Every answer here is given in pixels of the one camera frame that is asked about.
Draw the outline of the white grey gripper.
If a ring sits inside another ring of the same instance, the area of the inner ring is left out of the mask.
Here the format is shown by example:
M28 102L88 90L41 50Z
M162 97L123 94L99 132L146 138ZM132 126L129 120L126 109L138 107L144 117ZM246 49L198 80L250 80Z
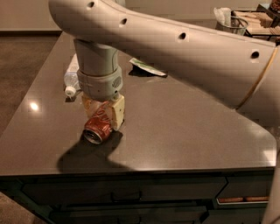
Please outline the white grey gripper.
M81 99L87 116L91 117L101 102L112 99L123 87L118 51L108 45L77 38L73 42L79 64L78 80L84 92ZM119 94L110 102L110 107L112 128L118 131L124 120L124 96Z

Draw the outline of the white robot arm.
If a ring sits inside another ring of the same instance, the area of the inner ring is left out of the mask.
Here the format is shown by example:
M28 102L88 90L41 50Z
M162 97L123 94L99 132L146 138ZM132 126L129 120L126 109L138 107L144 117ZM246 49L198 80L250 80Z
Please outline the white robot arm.
M120 50L212 95L264 127L280 129L280 52L270 42L134 12L116 0L49 0L53 21L72 35L80 87L115 96Z

